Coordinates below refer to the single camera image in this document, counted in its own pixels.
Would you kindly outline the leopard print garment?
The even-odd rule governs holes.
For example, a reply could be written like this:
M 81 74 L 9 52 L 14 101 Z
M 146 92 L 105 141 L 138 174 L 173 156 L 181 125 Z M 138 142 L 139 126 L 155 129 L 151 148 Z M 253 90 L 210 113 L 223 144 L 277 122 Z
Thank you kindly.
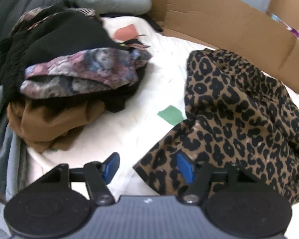
M 181 195 L 186 183 L 177 154 L 216 167 L 236 164 L 299 202 L 299 109 L 285 85 L 228 50 L 192 51 L 187 59 L 186 119 L 135 165 L 161 195 Z

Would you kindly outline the white cartoon bed sheet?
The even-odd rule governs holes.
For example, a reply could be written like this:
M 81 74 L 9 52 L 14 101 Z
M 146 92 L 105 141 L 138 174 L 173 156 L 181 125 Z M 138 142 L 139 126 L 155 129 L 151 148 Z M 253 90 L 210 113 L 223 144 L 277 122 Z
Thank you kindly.
M 141 40 L 149 45 L 153 56 L 136 94 L 127 101 L 124 110 L 105 112 L 87 125 L 69 150 L 38 153 L 29 148 L 28 183 L 60 163 L 77 168 L 91 161 L 103 161 L 118 152 L 120 167 L 109 186 L 112 194 L 115 197 L 158 194 L 133 167 L 174 126 L 186 119 L 184 97 L 189 54 L 213 49 L 155 33 L 145 21 L 134 17 L 107 19 L 105 27 L 113 33 L 131 23 L 141 33 Z M 289 87 L 286 89 L 299 109 L 299 95 Z

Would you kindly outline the brown garment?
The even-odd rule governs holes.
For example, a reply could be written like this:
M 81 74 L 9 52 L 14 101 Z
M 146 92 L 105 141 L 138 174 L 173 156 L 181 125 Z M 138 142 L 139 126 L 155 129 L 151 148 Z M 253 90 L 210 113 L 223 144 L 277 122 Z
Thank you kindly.
M 25 98 L 7 107 L 10 128 L 39 153 L 68 150 L 86 125 L 105 111 L 95 97 L 74 96 L 34 100 Z

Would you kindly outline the floral patterned garment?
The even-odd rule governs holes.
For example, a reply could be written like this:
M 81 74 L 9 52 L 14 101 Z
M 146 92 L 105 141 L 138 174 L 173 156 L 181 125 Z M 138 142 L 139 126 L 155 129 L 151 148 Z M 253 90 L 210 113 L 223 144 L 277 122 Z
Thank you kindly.
M 147 50 L 99 48 L 60 56 L 25 70 L 20 93 L 31 99 L 70 97 L 133 85 L 151 59 Z

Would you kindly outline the black knit garment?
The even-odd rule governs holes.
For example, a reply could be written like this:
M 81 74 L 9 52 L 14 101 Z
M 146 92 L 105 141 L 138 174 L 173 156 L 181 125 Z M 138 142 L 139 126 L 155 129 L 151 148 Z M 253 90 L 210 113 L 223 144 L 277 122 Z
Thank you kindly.
M 28 98 L 20 93 L 20 86 L 25 80 L 25 70 L 32 65 L 99 48 L 147 50 L 136 39 L 125 44 L 115 42 L 93 10 L 68 8 L 63 3 L 24 13 L 9 38 L 11 47 L 0 71 L 4 96 L 9 103 Z M 136 93 L 146 65 L 137 70 L 139 80 L 133 85 L 76 96 L 95 97 L 105 103 L 107 110 L 121 111 L 126 100 Z

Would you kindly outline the brown cardboard sheet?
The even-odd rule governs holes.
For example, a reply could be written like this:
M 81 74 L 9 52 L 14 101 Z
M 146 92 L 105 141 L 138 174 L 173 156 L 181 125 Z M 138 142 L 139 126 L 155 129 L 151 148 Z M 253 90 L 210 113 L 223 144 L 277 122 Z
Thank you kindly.
M 240 0 L 152 0 L 168 35 L 233 51 L 299 94 L 299 40 Z

